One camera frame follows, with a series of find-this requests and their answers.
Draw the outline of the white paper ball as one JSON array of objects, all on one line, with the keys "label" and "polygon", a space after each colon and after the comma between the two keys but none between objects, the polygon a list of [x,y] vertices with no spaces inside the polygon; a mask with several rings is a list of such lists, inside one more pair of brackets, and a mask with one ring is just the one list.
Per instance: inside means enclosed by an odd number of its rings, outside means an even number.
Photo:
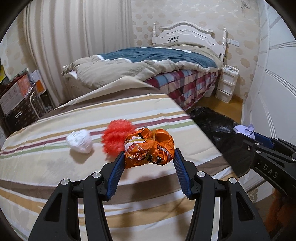
[{"label": "white paper ball", "polygon": [[93,147],[90,133],[85,130],[74,131],[66,137],[68,147],[82,154],[89,154]]}]

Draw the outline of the white wardrobe door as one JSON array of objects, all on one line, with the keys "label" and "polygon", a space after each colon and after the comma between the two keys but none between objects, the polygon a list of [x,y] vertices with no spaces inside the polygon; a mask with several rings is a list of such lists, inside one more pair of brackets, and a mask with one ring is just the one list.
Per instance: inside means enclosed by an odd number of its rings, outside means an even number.
[{"label": "white wardrobe door", "polygon": [[259,54],[241,123],[295,144],[295,37],[278,12],[258,1]]}]

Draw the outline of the lavender paper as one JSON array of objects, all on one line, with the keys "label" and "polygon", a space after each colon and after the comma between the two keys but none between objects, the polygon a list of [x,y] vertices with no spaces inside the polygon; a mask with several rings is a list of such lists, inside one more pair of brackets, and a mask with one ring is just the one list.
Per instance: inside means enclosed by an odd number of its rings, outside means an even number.
[{"label": "lavender paper", "polygon": [[254,135],[255,128],[252,123],[248,126],[236,125],[236,126],[234,126],[233,130],[235,133],[240,133],[240,134],[243,134],[249,138],[255,139],[255,135]]}]

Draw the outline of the orange snack wrapper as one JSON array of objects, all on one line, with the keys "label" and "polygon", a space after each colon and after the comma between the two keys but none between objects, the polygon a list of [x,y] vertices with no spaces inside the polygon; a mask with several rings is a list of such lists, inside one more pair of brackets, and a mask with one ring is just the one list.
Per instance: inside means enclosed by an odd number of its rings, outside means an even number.
[{"label": "orange snack wrapper", "polygon": [[126,137],[124,147],[126,169],[149,163],[163,166],[175,154],[174,139],[164,129],[142,128]]}]

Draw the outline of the white wall switch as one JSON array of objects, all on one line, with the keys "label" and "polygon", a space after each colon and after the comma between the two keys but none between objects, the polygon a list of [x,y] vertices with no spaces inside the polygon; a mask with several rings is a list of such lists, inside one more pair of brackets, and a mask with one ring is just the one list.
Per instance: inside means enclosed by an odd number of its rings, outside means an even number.
[{"label": "white wall switch", "polygon": [[236,40],[233,40],[233,39],[230,39],[230,38],[227,39],[227,43],[228,44],[231,44],[231,45],[234,45],[234,46],[237,46],[237,47],[240,46],[240,42],[239,41],[236,41]]}]

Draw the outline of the red foam net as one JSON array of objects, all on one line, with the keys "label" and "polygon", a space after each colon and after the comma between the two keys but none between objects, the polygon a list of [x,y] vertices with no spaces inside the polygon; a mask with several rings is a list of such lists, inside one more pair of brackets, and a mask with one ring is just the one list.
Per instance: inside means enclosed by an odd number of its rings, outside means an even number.
[{"label": "red foam net", "polygon": [[125,150],[125,139],[135,133],[134,125],[128,120],[113,120],[102,135],[104,152],[109,156],[117,156]]}]

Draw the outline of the blue beige duvet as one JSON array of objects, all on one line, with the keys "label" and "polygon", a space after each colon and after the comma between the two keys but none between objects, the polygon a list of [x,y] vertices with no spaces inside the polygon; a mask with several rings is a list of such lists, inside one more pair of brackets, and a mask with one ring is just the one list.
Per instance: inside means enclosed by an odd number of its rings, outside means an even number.
[{"label": "blue beige duvet", "polygon": [[219,56],[210,48],[191,42],[176,42],[80,58],[64,66],[62,74],[65,76],[74,71],[82,86],[95,90],[127,76],[146,81],[178,70],[213,73],[223,66]]}]

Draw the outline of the white bed headboard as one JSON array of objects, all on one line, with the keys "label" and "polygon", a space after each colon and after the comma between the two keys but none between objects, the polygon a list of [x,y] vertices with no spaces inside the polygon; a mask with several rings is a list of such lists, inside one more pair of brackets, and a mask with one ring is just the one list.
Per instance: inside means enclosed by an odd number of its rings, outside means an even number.
[{"label": "white bed headboard", "polygon": [[222,44],[214,39],[214,31],[202,28],[189,21],[179,21],[168,26],[161,26],[162,32],[157,36],[156,24],[152,27],[152,44],[191,42],[211,49],[223,62],[226,55],[227,29],[223,28]]}]

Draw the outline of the white plastic drawer unit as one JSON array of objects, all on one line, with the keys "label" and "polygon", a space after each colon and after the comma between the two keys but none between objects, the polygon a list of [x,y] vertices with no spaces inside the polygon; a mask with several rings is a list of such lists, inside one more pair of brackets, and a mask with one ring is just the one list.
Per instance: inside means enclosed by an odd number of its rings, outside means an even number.
[{"label": "white plastic drawer unit", "polygon": [[238,76],[239,70],[237,68],[225,65],[220,75],[215,97],[225,103],[229,103],[233,96]]}]

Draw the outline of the plaid bed sheet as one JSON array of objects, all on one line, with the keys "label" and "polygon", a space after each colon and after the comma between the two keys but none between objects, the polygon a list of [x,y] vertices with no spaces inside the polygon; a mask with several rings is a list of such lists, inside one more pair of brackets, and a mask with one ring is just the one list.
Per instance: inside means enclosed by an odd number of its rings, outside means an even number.
[{"label": "plaid bed sheet", "polygon": [[187,111],[215,85],[220,73],[179,70],[159,74],[149,78],[145,83],[167,94],[180,108]]}]

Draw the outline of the cardboard box with orange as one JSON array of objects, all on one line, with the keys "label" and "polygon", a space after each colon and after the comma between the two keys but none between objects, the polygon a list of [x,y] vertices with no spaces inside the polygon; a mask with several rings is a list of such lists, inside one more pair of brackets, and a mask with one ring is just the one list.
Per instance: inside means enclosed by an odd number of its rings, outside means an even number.
[{"label": "cardboard box with orange", "polygon": [[16,75],[4,92],[1,94],[1,111],[4,115],[11,112],[21,101],[32,94],[37,95],[37,104],[42,113],[47,113],[45,105],[40,97],[37,84],[32,80],[29,68]]}]

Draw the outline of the cream curtain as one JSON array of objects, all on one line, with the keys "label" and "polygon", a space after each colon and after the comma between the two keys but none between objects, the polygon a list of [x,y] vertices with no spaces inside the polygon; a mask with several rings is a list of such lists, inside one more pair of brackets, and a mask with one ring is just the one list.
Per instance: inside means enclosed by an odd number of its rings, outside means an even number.
[{"label": "cream curtain", "polygon": [[130,1],[31,1],[26,41],[54,106],[70,100],[62,67],[134,45]]}]

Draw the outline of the black trash bag bin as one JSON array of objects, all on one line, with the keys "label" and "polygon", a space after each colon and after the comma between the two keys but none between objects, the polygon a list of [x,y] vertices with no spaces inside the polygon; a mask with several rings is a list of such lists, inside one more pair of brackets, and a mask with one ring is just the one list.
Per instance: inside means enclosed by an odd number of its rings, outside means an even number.
[{"label": "black trash bag bin", "polygon": [[233,128],[238,125],[237,122],[202,106],[193,108],[189,116],[223,155],[236,176],[242,177],[250,170],[249,152],[236,142]]}]

